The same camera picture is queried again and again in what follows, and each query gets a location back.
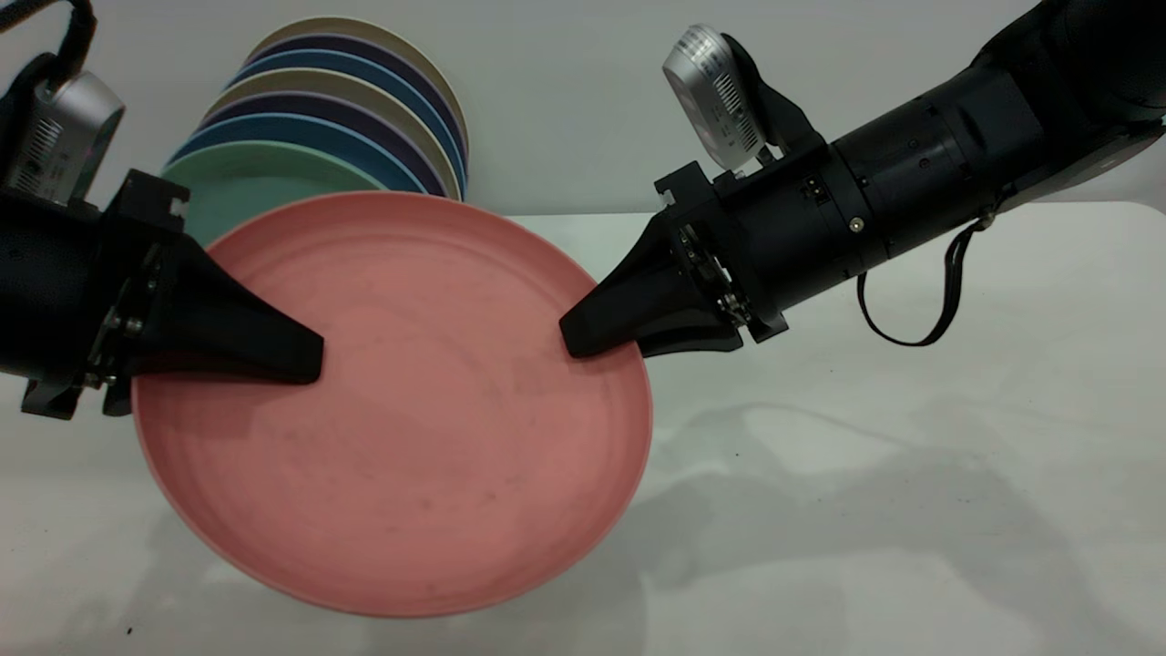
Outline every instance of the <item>pink plate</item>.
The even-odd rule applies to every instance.
[[[562,573],[627,507],[652,432],[644,360],[567,355],[557,319],[595,281],[547,241],[373,191],[209,249],[326,340],[309,387],[134,381],[155,480],[240,570],[350,613],[461,613]]]

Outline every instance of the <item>blue plate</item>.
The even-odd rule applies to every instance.
[[[293,36],[273,43],[272,45],[253,54],[248,59],[248,64],[272,55],[290,52],[293,50],[328,50],[331,52],[345,52],[373,62],[395,72],[401,77],[401,79],[409,83],[409,86],[416,89],[417,92],[421,93],[421,96],[423,96],[424,99],[428,100],[429,104],[437,111],[442,120],[445,121],[445,125],[450,126],[450,131],[458,137],[457,151],[462,154],[462,161],[466,161],[466,144],[462,140],[462,131],[461,127],[458,127],[461,124],[454,117],[454,110],[450,108],[445,97],[441,94],[441,91],[434,85],[433,80],[426,77],[423,72],[417,70],[416,66],[396,52],[354,36],[340,34],[309,34]]]
[[[323,69],[335,72],[343,72],[360,78],[400,100],[413,113],[417,114],[426,127],[434,133],[441,143],[442,149],[454,162],[458,183],[465,189],[466,168],[464,155],[458,147],[458,140],[454,137],[448,124],[434,107],[434,105],[422,96],[416,87],[406,82],[400,75],[367,58],[340,52],[336,50],[303,49],[289,50],[273,55],[265,55],[244,68],[231,80],[227,86],[233,86],[248,77],[280,70],[280,69]]]
[[[436,169],[426,160],[417,146],[380,117],[363,107],[321,93],[275,92],[248,96],[231,103],[203,121],[201,128],[218,125],[233,118],[262,113],[292,113],[332,121],[371,139],[385,148],[417,176],[426,191],[434,196],[451,197]]]
[[[262,113],[225,120],[196,132],[170,161],[231,141],[281,141],[314,148],[359,168],[386,189],[424,192],[421,181],[392,153],[343,125],[298,114]]]

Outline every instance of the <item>stack of plates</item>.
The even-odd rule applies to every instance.
[[[316,17],[259,43],[162,175],[191,190],[209,244],[323,193],[464,199],[469,137],[449,82],[416,47],[353,19]]]

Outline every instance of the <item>white wall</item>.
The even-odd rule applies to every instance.
[[[156,170],[266,34],[336,13],[400,33],[447,71],[469,114],[475,203],[556,213],[652,210],[658,177],[697,157],[715,170],[660,73],[689,23],[742,40],[767,79],[834,139],[967,65],[1034,0],[94,3],[101,23],[90,68],[129,104],[99,200],[127,167]],[[64,12],[56,7],[0,40],[0,80],[56,45]],[[1156,169],[1144,162],[1143,170]],[[1097,197],[1128,196],[1130,174]]]

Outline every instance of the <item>plate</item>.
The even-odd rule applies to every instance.
[[[567,354],[559,317],[595,281],[538,235],[358,192],[209,252],[325,339],[314,386],[134,380],[155,480],[244,572],[351,613],[468,612],[561,574],[627,508],[652,433],[644,360]]]
[[[416,89],[405,82],[399,75],[380,64],[370,62],[363,57],[332,50],[292,50],[257,59],[243,69],[231,84],[237,84],[259,73],[295,68],[323,69],[351,75],[400,100],[436,136],[456,168],[461,186],[465,188],[466,165],[462,160],[462,153],[458,150],[457,139],[450,132],[451,128],[456,132],[457,126],[450,126],[442,120],[441,114],[437,113],[433,105]]]
[[[279,55],[281,52],[289,52],[294,50],[333,50],[337,52],[345,52],[347,55],[353,55],[361,57],[370,62],[377,62],[378,64],[398,72],[405,82],[409,83],[410,86],[417,90],[426,100],[437,113],[441,114],[442,120],[450,126],[458,126],[458,119],[454,114],[452,107],[445,101],[445,98],[441,94],[433,82],[426,77],[421,71],[415,69],[408,62],[402,59],[395,52],[385,50],[375,43],[364,41],[361,38],[353,38],[351,36],[343,36],[339,34],[314,34],[308,36],[296,36],[285,41],[275,43],[271,48],[260,52],[257,61],[264,57],[269,57],[272,55]],[[464,141],[459,140],[459,148],[463,154],[463,158],[468,154],[468,147]]]
[[[378,24],[343,16],[317,16],[305,19],[283,26],[268,35],[267,38],[262,40],[259,45],[251,51],[251,55],[247,56],[247,62],[259,58],[266,54],[267,50],[272,49],[282,41],[310,34],[338,34],[353,38],[360,38],[370,43],[375,43],[377,45],[380,45],[381,49],[403,57],[413,64],[419,72],[424,75],[426,78],[428,78],[434,86],[437,87],[437,91],[441,92],[442,97],[448,100],[450,110],[454,112],[457,119],[457,125],[461,128],[462,142],[469,146],[470,134],[466,128],[465,113],[462,110],[462,103],[458,100],[457,93],[454,92],[454,87],[449,84],[445,75],[441,72],[437,65],[433,63],[433,59],[430,59],[416,45]]]
[[[278,206],[339,191],[384,189],[343,160],[275,141],[232,141],[187,155],[162,177],[191,191],[187,232],[203,246]]]
[[[282,141],[312,148],[349,162],[386,189],[424,191],[421,181],[396,155],[367,136],[332,121],[290,113],[247,114],[204,127],[178,148],[173,160],[231,141]]]
[[[396,98],[351,75],[319,69],[280,69],[260,73],[224,91],[206,111],[206,115],[211,117],[223,107],[250,96],[288,91],[331,96],[377,114],[421,150],[426,160],[437,169],[447,189],[457,189],[458,198],[464,196],[465,190],[461,188],[454,163],[426,124]]]
[[[426,160],[413,141],[392,125],[382,121],[377,114],[331,96],[292,92],[248,96],[208,117],[201,128],[237,117],[271,112],[312,117],[343,125],[394,154],[407,169],[413,171],[427,192],[437,196],[450,195],[437,176],[437,170]]]

